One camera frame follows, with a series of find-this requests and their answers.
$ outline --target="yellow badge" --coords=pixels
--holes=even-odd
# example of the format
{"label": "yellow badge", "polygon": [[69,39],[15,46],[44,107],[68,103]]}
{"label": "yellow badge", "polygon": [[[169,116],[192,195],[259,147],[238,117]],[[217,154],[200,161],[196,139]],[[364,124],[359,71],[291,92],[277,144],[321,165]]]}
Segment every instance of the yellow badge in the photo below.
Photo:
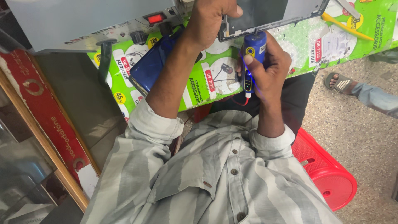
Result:
{"label": "yellow badge", "polygon": [[152,37],[148,40],[148,48],[151,49],[159,41],[159,38]]}
{"label": "yellow badge", "polygon": [[94,61],[96,62],[96,64],[99,66],[100,64],[100,60],[101,60],[101,53],[96,53],[94,54]]}
{"label": "yellow badge", "polygon": [[252,48],[252,47],[248,47],[248,48],[246,48],[246,54],[247,55],[251,55],[251,56],[253,56],[254,57],[254,48]]}
{"label": "yellow badge", "polygon": [[124,104],[126,102],[126,96],[121,92],[115,92],[115,100],[118,104]]}
{"label": "yellow badge", "polygon": [[353,30],[357,30],[363,24],[363,15],[359,19],[355,19],[353,16],[350,16],[347,20],[347,26]]}

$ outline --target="foot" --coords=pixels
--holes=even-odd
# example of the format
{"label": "foot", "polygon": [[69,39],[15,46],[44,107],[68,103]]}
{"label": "foot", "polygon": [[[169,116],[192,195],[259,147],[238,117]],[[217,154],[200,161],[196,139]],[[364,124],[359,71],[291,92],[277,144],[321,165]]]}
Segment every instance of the foot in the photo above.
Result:
{"label": "foot", "polygon": [[[337,82],[338,79],[339,79],[339,74],[336,74],[336,75],[333,76],[333,78],[330,80],[330,83],[329,83],[331,88],[336,84],[336,82]],[[353,81],[353,82],[350,84],[350,86],[343,92],[343,94],[351,94],[351,90],[352,90],[357,84],[358,84],[357,81]]]}

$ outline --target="gray striped shirt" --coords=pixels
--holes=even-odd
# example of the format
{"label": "gray striped shirt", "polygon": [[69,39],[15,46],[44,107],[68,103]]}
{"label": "gray striped shirt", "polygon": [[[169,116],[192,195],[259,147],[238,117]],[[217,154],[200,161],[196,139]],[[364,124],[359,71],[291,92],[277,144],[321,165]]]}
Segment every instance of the gray striped shirt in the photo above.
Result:
{"label": "gray striped shirt", "polygon": [[224,110],[193,126],[180,151],[181,119],[145,100],[117,137],[82,224],[338,224],[292,155],[295,135],[257,133],[258,116]]}

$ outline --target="red switch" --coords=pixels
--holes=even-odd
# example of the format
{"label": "red switch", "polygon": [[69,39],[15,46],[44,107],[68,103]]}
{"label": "red switch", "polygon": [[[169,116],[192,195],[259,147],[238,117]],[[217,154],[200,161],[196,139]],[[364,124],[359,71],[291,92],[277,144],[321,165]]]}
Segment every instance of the red switch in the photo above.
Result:
{"label": "red switch", "polygon": [[163,22],[163,18],[162,18],[161,14],[158,14],[158,15],[148,17],[148,21],[150,24],[155,24],[155,23]]}

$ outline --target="man's left hand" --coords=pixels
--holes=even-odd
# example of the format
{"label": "man's left hand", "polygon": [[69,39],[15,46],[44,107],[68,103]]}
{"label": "man's left hand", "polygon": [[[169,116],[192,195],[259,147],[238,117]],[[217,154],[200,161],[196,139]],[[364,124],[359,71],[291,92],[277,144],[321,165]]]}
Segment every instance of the man's left hand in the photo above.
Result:
{"label": "man's left hand", "polygon": [[243,14],[236,0],[196,0],[185,35],[199,50],[210,47],[217,37],[222,15],[237,18]]}

